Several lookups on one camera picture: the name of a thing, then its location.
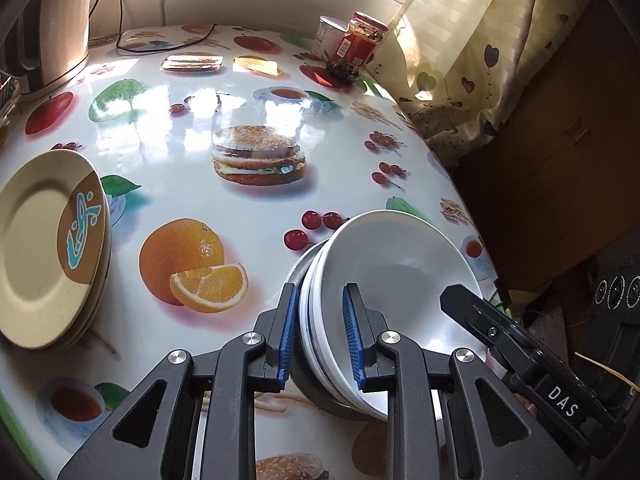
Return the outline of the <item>white electric kettle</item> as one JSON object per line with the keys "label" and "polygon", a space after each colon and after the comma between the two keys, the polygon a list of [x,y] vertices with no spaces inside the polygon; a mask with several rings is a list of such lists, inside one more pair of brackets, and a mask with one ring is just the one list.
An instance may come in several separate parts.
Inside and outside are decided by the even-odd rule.
{"label": "white electric kettle", "polygon": [[90,0],[29,0],[1,47],[23,99],[46,96],[86,66],[89,11]]}

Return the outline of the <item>white paper cup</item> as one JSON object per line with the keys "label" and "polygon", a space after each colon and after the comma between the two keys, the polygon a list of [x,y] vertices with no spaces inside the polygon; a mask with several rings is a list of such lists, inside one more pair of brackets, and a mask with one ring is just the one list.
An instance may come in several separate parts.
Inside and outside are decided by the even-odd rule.
{"label": "white paper cup", "polygon": [[314,44],[311,53],[323,61],[329,61],[336,52],[338,44],[347,32],[347,23],[338,18],[321,15],[319,18],[319,26],[314,36]]}

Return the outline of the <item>fruit print tablecloth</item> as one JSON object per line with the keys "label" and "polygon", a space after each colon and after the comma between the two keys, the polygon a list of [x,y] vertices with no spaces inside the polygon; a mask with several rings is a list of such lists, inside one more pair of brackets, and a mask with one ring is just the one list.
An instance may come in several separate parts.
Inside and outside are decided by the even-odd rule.
{"label": "fruit print tablecloth", "polygon": [[103,40],[68,84],[12,112],[2,180],[58,150],[88,159],[110,196],[112,258],[76,344],[1,345],[1,419],[45,479],[169,351],[250,328],[303,241],[340,221],[413,214],[495,289],[460,195],[398,103],[368,77],[329,81],[302,38],[184,25]]}

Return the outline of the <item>red-labelled glass jar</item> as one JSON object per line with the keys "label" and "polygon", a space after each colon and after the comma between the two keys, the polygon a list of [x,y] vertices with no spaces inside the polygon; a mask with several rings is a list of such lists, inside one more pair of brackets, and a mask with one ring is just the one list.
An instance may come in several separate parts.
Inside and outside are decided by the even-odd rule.
{"label": "red-labelled glass jar", "polygon": [[356,11],[346,32],[326,63],[326,69],[336,79],[355,82],[360,70],[372,61],[374,52],[388,32],[388,26],[373,16]]}

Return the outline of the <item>steel bowl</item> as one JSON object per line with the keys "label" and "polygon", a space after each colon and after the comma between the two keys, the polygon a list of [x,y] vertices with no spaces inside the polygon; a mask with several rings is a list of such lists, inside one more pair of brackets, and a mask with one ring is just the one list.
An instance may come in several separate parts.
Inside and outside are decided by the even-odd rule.
{"label": "steel bowl", "polygon": [[349,408],[344,403],[337,401],[334,396],[322,386],[322,383],[318,381],[316,376],[312,374],[304,352],[299,347],[295,347],[293,351],[290,376],[303,395],[311,400],[320,410],[342,419],[356,420],[356,422],[367,422],[371,419],[370,416],[362,414],[354,408]]}

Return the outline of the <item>beige plate brown patch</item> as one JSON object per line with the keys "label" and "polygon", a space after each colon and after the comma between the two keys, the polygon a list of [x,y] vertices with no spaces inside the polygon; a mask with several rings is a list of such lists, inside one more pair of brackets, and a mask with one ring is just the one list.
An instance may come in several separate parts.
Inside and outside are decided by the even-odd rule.
{"label": "beige plate brown patch", "polygon": [[42,153],[1,191],[1,333],[26,350],[57,349],[101,261],[105,192],[73,151]]}
{"label": "beige plate brown patch", "polygon": [[112,215],[109,195],[105,197],[105,208],[106,229],[98,272],[96,272],[96,278],[93,281],[90,294],[84,307],[79,313],[78,318],[76,318],[74,324],[70,326],[70,329],[58,341],[58,349],[64,349],[76,344],[76,342],[84,336],[84,333],[88,330],[91,322],[98,313],[98,309],[104,295],[104,289],[112,258]]}

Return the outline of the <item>white bowl blue stripe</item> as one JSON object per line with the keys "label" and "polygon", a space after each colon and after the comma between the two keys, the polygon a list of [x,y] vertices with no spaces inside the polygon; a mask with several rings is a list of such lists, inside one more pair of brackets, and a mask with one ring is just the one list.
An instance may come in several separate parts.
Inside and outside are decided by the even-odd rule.
{"label": "white bowl blue stripe", "polygon": [[357,414],[385,419],[385,393],[363,393],[352,377],[343,322],[342,292],[359,287],[364,304],[387,326],[441,354],[487,348],[442,312],[439,296],[449,285],[480,292],[465,258],[434,226],[394,210],[351,218],[322,246],[303,284],[299,308],[303,355],[330,396]]}

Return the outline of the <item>heart pattern curtain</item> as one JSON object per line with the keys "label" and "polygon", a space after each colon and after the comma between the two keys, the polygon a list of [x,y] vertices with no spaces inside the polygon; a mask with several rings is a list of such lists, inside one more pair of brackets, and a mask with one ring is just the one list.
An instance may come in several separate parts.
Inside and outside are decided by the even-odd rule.
{"label": "heart pattern curtain", "polygon": [[447,167],[494,140],[590,0],[406,0],[368,70]]}

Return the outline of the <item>striped storage tray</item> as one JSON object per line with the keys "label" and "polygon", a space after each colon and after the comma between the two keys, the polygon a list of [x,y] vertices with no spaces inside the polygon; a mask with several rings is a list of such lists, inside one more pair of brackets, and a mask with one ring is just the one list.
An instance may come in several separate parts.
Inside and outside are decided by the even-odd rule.
{"label": "striped storage tray", "polygon": [[0,113],[2,116],[9,113],[19,94],[20,88],[18,88],[17,79],[4,70],[0,70]]}

